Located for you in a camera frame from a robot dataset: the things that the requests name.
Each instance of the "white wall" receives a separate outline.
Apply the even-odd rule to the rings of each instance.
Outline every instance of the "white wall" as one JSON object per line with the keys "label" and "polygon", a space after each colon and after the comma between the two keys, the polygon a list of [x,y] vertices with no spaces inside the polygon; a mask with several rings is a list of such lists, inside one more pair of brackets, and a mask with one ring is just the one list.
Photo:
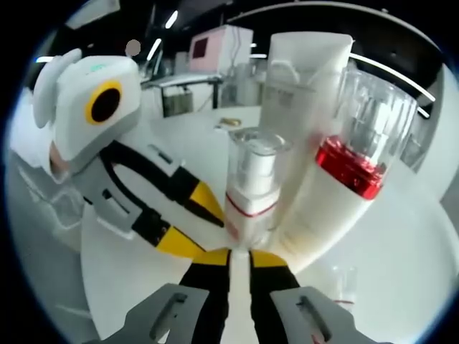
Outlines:
{"label": "white wall", "polygon": [[459,87],[445,65],[438,82],[440,91],[432,109],[432,119],[437,117],[437,127],[417,175],[440,200],[459,166]]}

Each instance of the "black circle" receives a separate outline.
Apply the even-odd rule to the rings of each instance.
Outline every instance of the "black circle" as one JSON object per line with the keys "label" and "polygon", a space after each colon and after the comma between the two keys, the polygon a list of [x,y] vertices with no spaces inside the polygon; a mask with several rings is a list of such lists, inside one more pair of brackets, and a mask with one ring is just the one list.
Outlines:
{"label": "black circle", "polygon": [[115,88],[109,88],[99,94],[91,109],[91,117],[95,122],[103,122],[115,113],[120,104],[121,94]]}

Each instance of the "white table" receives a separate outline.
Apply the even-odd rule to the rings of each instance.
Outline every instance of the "white table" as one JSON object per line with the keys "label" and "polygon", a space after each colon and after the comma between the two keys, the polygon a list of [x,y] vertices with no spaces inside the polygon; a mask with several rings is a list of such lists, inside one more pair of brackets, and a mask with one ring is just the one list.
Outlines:
{"label": "white table", "polygon": [[[214,126],[221,117],[240,118],[244,126],[253,126],[259,116],[259,107],[218,109],[157,120],[152,130],[210,185],[223,205],[227,134]],[[118,173],[131,190],[204,248],[227,246],[224,230],[186,213],[147,187],[142,178],[123,169]],[[132,240],[118,236],[97,221],[90,206],[83,221],[85,292],[104,339],[122,328],[126,313],[154,290],[166,282],[179,282],[189,260],[160,254],[138,236]],[[356,267],[357,328],[378,341],[412,343],[452,292],[459,272],[458,252],[458,236],[443,208],[399,162],[354,229],[297,278],[301,285],[327,292],[332,267]]]}

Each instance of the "ceiling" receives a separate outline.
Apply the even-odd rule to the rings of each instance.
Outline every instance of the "ceiling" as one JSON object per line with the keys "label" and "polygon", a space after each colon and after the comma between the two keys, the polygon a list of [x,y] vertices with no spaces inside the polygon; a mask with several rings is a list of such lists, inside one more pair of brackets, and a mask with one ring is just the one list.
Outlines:
{"label": "ceiling", "polygon": [[[167,56],[176,51],[187,51],[191,38],[200,32],[218,27],[228,19],[249,10],[270,4],[289,1],[252,0],[119,0],[121,10],[102,19],[89,23],[77,30],[62,25],[49,54],[62,54],[80,47],[83,54],[124,54],[126,43],[131,39],[141,42],[141,53],[135,58],[144,61],[156,38],[162,38]],[[404,19],[426,33],[443,51],[440,52],[413,31],[384,19],[353,9],[335,6],[297,6],[247,16],[231,24],[254,30],[254,42],[258,46],[254,53],[269,52],[270,36],[276,32],[327,31],[350,34],[356,41],[353,52],[364,55],[391,67],[424,88],[428,88],[436,78],[440,65],[447,62],[454,69],[453,52],[457,40],[453,32],[443,30],[444,25],[431,25],[442,11],[441,7],[417,4],[411,6],[401,1],[348,1],[371,6]],[[179,18],[170,30],[164,23],[174,10],[179,10]],[[359,68],[378,74],[381,71],[368,64],[358,62]],[[413,89],[407,89],[397,78],[386,79],[405,87],[416,96]]]}

